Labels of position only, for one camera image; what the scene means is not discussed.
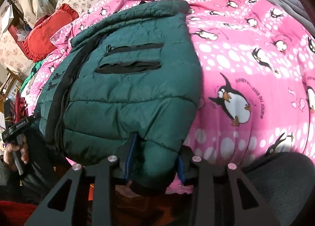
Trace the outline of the person's left hand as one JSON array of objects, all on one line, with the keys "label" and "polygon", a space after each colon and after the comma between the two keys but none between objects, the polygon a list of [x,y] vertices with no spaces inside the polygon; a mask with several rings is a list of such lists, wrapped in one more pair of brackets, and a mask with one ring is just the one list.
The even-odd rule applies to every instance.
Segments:
[{"label": "person's left hand", "polygon": [[24,164],[29,162],[27,139],[24,135],[22,135],[22,145],[10,143],[5,147],[3,154],[3,163],[5,166],[12,171],[17,171],[18,169],[12,156],[13,152],[19,152],[21,154],[21,160]]}]

